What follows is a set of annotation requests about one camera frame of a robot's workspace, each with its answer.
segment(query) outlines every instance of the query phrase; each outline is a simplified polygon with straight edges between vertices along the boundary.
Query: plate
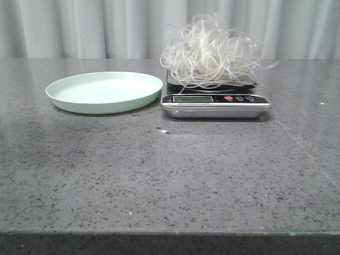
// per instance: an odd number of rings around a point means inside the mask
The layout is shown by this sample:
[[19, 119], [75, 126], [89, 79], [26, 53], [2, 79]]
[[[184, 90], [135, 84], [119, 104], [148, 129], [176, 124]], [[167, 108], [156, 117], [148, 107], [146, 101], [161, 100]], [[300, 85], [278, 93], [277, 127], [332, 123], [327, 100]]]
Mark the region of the plate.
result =
[[69, 112], [111, 114], [150, 104], [162, 86], [159, 78], [144, 73], [97, 72], [55, 81], [46, 94], [55, 106]]

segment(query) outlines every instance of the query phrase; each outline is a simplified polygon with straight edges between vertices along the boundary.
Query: gray speckled countertop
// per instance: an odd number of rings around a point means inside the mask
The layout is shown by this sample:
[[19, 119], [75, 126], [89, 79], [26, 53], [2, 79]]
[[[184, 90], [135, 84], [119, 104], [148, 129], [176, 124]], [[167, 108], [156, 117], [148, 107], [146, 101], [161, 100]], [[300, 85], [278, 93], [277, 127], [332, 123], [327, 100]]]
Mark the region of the gray speckled countertop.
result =
[[177, 120], [158, 100], [80, 115], [45, 95], [101, 71], [166, 75], [152, 60], [0, 59], [0, 249], [71, 233], [330, 235], [337, 251], [340, 61], [257, 72], [274, 104], [257, 120]]

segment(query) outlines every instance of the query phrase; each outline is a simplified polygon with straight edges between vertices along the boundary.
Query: curtain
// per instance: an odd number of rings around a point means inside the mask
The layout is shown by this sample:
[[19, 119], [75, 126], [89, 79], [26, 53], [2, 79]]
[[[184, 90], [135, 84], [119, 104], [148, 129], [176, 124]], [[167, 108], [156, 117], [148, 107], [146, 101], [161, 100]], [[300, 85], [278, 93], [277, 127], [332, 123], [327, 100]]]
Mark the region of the curtain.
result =
[[340, 57], [339, 0], [0, 0], [0, 57], [159, 59], [175, 27], [215, 13], [264, 59]]

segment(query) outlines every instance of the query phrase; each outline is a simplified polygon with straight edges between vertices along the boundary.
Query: curtain fold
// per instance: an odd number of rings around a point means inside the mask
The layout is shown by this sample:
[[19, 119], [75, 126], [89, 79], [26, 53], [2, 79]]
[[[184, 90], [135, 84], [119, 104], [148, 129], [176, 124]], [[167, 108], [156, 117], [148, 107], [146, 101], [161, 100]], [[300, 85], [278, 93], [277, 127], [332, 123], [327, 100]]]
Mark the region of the curtain fold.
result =
[[340, 58], [338, 0], [0, 0], [0, 57], [159, 59], [204, 13], [261, 41], [264, 59]]

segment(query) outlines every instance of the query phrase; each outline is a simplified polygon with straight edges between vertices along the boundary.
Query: digital kitchen scale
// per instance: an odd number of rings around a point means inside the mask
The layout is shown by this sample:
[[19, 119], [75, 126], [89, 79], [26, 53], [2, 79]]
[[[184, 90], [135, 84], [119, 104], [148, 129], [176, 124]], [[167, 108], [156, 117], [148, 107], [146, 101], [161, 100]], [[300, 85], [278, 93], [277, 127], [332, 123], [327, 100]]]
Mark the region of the digital kitchen scale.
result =
[[183, 91], [183, 86], [173, 83], [167, 78], [160, 100], [162, 108], [173, 118], [259, 118], [273, 106], [267, 98], [248, 93], [256, 87], [255, 83]]

